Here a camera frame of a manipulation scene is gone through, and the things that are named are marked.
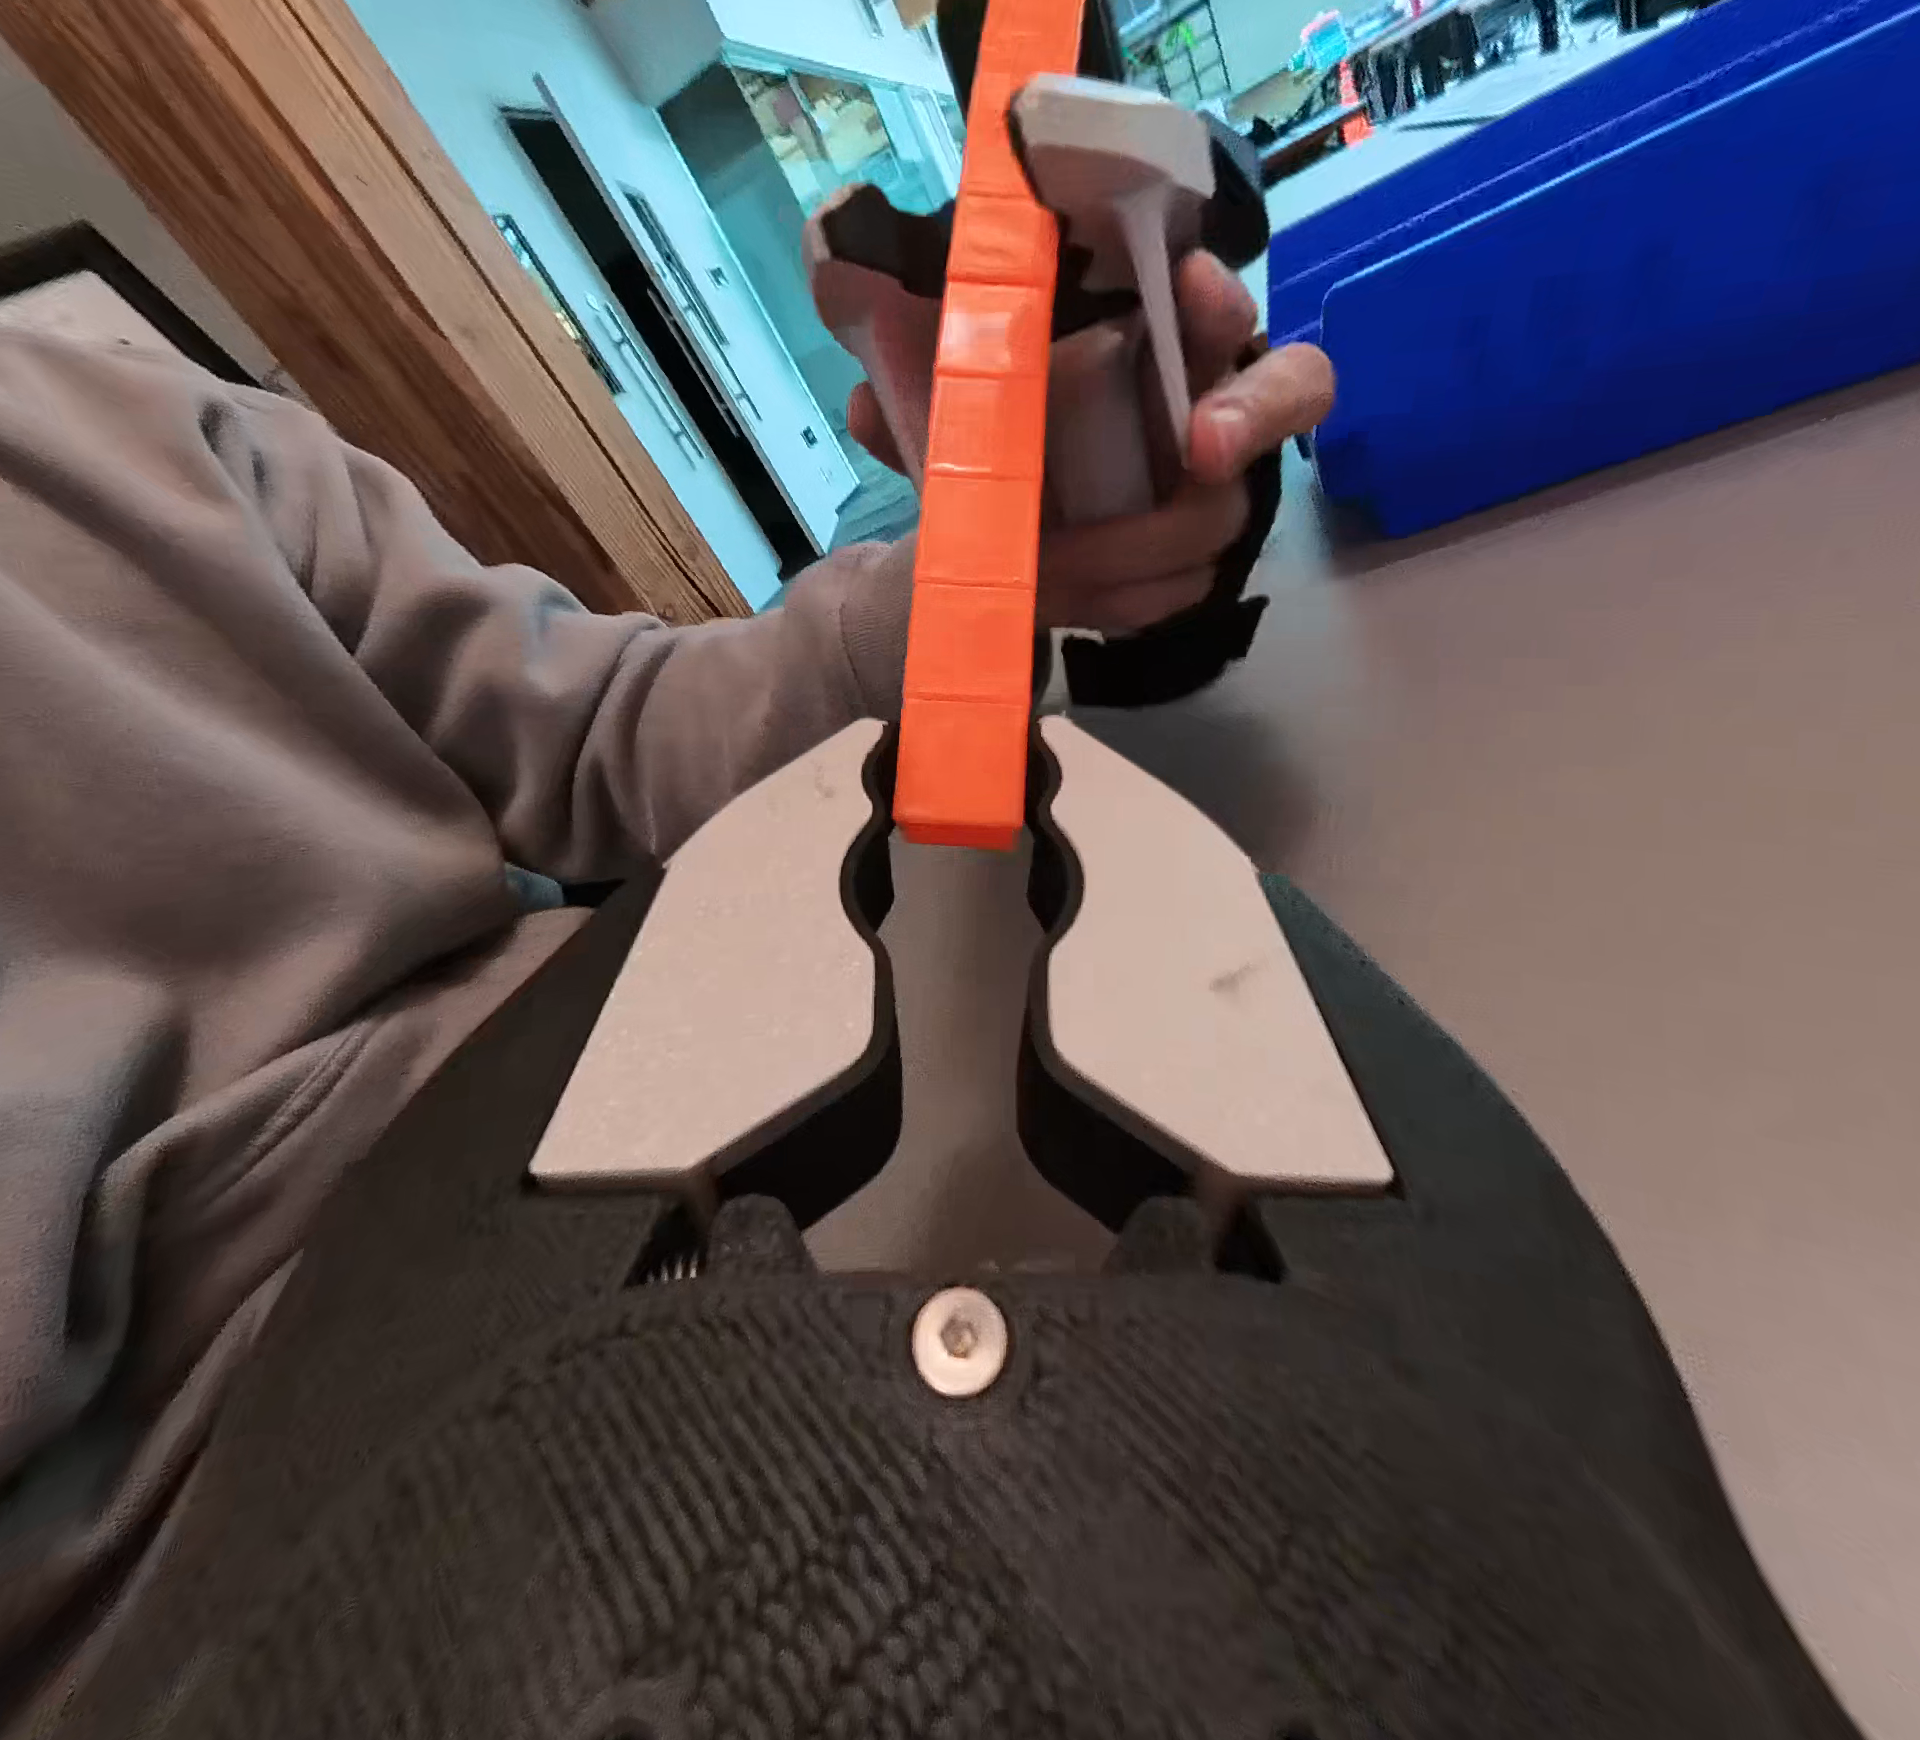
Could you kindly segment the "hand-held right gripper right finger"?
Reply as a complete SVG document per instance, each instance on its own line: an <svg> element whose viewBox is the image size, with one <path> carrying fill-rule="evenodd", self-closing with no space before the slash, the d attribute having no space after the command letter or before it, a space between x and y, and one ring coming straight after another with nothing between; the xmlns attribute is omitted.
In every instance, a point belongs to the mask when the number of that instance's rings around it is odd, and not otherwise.
<svg viewBox="0 0 1920 1740"><path fill-rule="evenodd" d="M1028 1160L1068 1202L1386 1197L1394 1160L1253 856L1068 715L1033 756Z"/></svg>

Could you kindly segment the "blue plastic bin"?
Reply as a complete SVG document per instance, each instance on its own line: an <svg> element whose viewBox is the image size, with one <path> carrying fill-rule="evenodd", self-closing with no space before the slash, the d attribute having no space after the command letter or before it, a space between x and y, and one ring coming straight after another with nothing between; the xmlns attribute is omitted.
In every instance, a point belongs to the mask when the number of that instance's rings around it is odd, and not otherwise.
<svg viewBox="0 0 1920 1740"><path fill-rule="evenodd" d="M1920 0L1722 0L1267 252L1324 506L1411 541L1920 358Z"/></svg>

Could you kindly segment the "person's left forearm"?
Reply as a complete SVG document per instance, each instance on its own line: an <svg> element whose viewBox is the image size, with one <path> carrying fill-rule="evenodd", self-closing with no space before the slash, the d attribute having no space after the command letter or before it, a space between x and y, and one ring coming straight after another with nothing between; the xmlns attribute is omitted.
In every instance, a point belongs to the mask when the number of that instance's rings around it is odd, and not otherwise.
<svg viewBox="0 0 1920 1740"><path fill-rule="evenodd" d="M733 625L588 615L468 559L323 413L192 360L5 329L5 484L99 556L26 541L57 615L131 619L168 672L249 666L338 745L404 727L517 869L666 858L849 720L898 715L913 541L858 542Z"/></svg>

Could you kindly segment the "grey desk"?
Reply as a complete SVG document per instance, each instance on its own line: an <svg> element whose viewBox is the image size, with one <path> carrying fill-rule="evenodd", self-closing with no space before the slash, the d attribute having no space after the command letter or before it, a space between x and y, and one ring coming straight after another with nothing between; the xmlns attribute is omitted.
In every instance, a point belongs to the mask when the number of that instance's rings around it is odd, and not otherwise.
<svg viewBox="0 0 1920 1740"><path fill-rule="evenodd" d="M1914 371L1418 542L1287 467L1257 646L1084 727L1569 1167L1866 1736L1920 1731Z"/></svg>

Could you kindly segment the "orange segmented bar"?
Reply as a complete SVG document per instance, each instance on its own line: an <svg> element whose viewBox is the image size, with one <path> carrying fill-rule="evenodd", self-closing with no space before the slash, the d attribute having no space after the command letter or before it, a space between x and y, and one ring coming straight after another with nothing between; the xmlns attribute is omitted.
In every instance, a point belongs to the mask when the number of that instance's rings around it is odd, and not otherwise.
<svg viewBox="0 0 1920 1740"><path fill-rule="evenodd" d="M952 219L892 816L907 840L1016 850L1026 831L1044 376L1057 221L1011 106L1075 76L1084 0L985 0Z"/></svg>

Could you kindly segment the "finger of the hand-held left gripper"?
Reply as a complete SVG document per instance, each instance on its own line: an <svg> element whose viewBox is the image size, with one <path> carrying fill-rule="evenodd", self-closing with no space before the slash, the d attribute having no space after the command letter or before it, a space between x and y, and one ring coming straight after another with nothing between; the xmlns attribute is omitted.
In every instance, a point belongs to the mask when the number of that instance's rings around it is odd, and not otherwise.
<svg viewBox="0 0 1920 1740"><path fill-rule="evenodd" d="M820 327L861 366L892 457L927 481L952 207L898 213L875 182L830 195L799 227Z"/></svg>
<svg viewBox="0 0 1920 1740"><path fill-rule="evenodd" d="M1205 125L1162 97L1084 76L1016 90L1011 138L1028 195L1068 245L1196 245L1216 189Z"/></svg>

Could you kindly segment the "framed black and white poster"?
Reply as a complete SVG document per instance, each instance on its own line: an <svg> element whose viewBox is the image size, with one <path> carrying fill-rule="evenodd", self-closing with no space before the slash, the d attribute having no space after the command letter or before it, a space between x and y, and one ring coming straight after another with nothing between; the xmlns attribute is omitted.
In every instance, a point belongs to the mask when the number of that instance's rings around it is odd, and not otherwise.
<svg viewBox="0 0 1920 1740"><path fill-rule="evenodd" d="M78 345L175 349L254 384L254 371L87 221L0 245L0 322Z"/></svg>

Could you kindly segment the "person's grey hoodie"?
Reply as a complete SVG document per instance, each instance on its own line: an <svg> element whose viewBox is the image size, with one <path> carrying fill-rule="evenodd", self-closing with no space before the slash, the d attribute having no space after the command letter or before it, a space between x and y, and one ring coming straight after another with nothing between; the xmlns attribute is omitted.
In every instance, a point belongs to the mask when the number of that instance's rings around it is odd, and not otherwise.
<svg viewBox="0 0 1920 1740"><path fill-rule="evenodd" d="M5 804L5 1665L168 1508L323 1197L571 939L434 763L160 763Z"/></svg>

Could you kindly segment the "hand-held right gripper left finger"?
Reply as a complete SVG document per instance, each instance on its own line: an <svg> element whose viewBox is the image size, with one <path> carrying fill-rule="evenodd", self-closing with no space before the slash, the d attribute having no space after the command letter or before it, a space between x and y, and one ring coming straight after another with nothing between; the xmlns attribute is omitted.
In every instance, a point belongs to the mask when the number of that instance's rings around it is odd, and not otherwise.
<svg viewBox="0 0 1920 1740"><path fill-rule="evenodd" d="M875 939L845 908L858 840L881 824L875 753L861 715L673 850L531 1152L532 1186L710 1202L875 1050Z"/></svg>

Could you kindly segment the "person's left hand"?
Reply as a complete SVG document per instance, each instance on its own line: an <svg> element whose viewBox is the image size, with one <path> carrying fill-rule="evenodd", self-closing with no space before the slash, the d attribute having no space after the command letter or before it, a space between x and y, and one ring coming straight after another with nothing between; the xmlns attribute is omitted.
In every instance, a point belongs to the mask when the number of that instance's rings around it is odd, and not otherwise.
<svg viewBox="0 0 1920 1740"><path fill-rule="evenodd" d="M1171 269L1171 317L1185 371L1185 418L1171 425L1151 360L1136 413L1151 469L1147 510L1049 525L1041 541L1028 646L1068 632L1141 632L1196 607L1253 527L1253 476L1335 401L1335 371L1313 345L1271 349L1257 297L1211 252Z"/></svg>

